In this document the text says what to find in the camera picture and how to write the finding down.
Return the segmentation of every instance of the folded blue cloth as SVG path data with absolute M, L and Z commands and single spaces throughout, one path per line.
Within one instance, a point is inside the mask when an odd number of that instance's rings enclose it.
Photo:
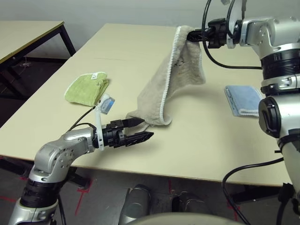
M 258 104 L 262 96 L 254 87 L 234 86 L 225 87 L 225 94 L 234 116 L 258 117 Z

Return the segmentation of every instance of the table frame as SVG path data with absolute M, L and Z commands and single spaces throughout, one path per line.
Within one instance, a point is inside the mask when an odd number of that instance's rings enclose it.
M 60 25 L 59 27 L 55 28 L 54 30 L 50 31 L 46 35 L 42 36 L 37 41 L 33 42 L 29 46 L 23 48 L 22 50 L 16 52 L 14 55 L 6 59 L 4 62 L 0 64 L 0 82 L 3 83 L 7 89 L 9 89 L 14 95 L 0 95 L 0 98 L 9 98 L 9 99 L 18 99 L 18 100 L 27 100 L 29 97 L 24 96 L 20 91 L 18 91 L 2 74 L 1 71 L 7 70 L 16 80 L 20 79 L 21 77 L 15 72 L 11 66 L 18 63 L 22 58 L 48 41 L 49 39 L 53 38 L 57 34 L 60 34 L 61 39 L 63 40 L 68 52 L 71 56 L 76 53 L 76 50 L 70 40 L 70 37 L 64 27 L 64 25 Z

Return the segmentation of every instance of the table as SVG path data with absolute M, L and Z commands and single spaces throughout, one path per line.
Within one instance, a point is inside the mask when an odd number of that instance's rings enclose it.
M 58 139 L 89 108 L 64 99 L 79 75 L 105 71 L 107 93 L 116 99 L 102 123 L 123 119 L 137 107 L 136 98 L 172 47 L 174 27 L 106 24 L 71 57 L 0 129 L 0 155 L 33 160 L 46 142 Z M 230 65 L 258 66 L 251 48 L 212 50 Z M 203 53 L 206 84 L 174 94 L 165 111 L 168 127 L 151 127 L 154 135 L 129 148 L 107 148 L 78 158 L 73 165 L 131 173 L 220 181 L 233 168 L 281 157 L 276 140 L 261 131 L 258 119 L 234 117 L 224 94 L 226 85 L 260 87 L 262 72 L 214 65 Z M 95 122 L 89 114 L 83 122 Z M 284 163 L 241 171 L 230 182 L 281 186 L 289 182 Z
M 71 56 L 76 52 L 63 21 L 0 21 L 0 31 L 0 72 L 7 69 L 15 79 L 20 79 L 20 76 L 11 66 L 57 34 L 60 34 Z M 0 82 L 14 94 L 0 97 L 27 99 L 1 73 Z

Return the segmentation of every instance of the label tag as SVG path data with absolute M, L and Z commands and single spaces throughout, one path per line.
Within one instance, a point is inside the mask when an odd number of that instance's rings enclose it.
M 96 80 L 98 77 L 98 73 L 93 73 L 91 80 Z

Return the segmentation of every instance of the wire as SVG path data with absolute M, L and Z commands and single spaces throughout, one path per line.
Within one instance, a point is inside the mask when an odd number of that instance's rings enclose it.
M 277 212 L 276 225 L 281 225 L 283 213 L 285 211 L 285 207 L 286 207 L 287 203 L 288 203 L 288 201 L 281 202 L 278 212 Z
M 79 124 L 76 124 L 73 128 L 81 126 L 81 125 L 89 125 L 91 128 L 96 129 L 96 127 L 91 123 L 79 123 Z
M 226 190 L 226 181 L 227 179 L 233 175 L 234 173 L 240 171 L 240 170 L 244 170 L 244 169 L 249 169 L 249 168 L 254 168 L 254 167 L 260 167 L 260 166 L 266 166 L 266 165 L 272 165 L 275 163 L 279 163 L 282 162 L 283 158 L 279 158 L 279 159 L 275 159 L 269 162 L 265 162 L 265 163 L 258 163 L 258 164 L 251 164 L 251 165 L 243 165 L 240 166 L 238 168 L 235 168 L 233 170 L 231 170 L 228 174 L 225 175 L 225 177 L 222 180 L 222 190 L 223 193 L 227 199 L 227 201 L 229 202 L 229 204 L 232 206 L 232 208 L 234 209 L 234 211 L 239 215 L 239 217 L 243 220 L 243 222 L 247 225 L 250 225 L 249 221 L 245 218 L 245 216 L 241 213 L 241 211 L 239 210 L 239 208 L 236 206 L 235 202 L 233 201 L 233 199 L 230 197 L 230 195 L 228 194 L 227 190 Z
M 83 119 L 83 117 L 85 117 L 87 114 L 89 114 L 91 111 L 93 111 L 93 109 L 95 109 L 95 105 L 91 108 L 91 109 L 89 109 L 84 115 L 82 115 L 71 127 L 70 127 L 70 129 L 68 130 L 68 131 L 70 131 L 70 130 L 72 130 L 72 129 L 74 129 L 75 127 L 76 127 L 76 125 L 79 123 L 79 121 L 81 121 L 82 119 Z
M 58 206 L 60 208 L 60 217 L 61 217 L 62 225 L 67 225 L 65 211 L 64 211 L 64 207 L 62 206 L 60 195 L 58 195 L 57 199 L 58 199 Z
M 225 65 L 225 64 L 222 64 L 222 63 L 219 63 L 218 61 L 216 61 L 212 55 L 210 54 L 208 48 L 207 48 L 207 45 L 206 45 L 206 32 L 205 32 L 205 24 L 206 24 L 206 18 L 207 18 L 207 12 L 208 12 L 208 9 L 210 7 L 210 3 L 211 3 L 211 0 L 207 0 L 207 3 L 206 3 L 206 6 L 205 6 L 205 10 L 204 10 L 204 13 L 203 13 L 203 19 L 202 19 L 202 30 L 203 30 L 203 39 L 202 39 L 202 43 L 203 43 L 203 48 L 208 56 L 208 58 L 215 64 L 217 64 L 218 66 L 220 67 L 224 67 L 224 68 L 227 68 L 227 69 L 262 69 L 261 67 L 246 67 L 246 66 L 228 66 L 228 65 Z
M 229 6 L 228 12 L 227 12 L 227 17 L 226 17 L 226 33 L 228 34 L 228 36 L 230 38 L 233 38 L 233 34 L 231 33 L 231 31 L 229 29 L 229 20 L 230 20 L 231 12 L 233 10 L 234 3 L 235 3 L 235 0 L 232 0 L 230 3 L 230 6 Z

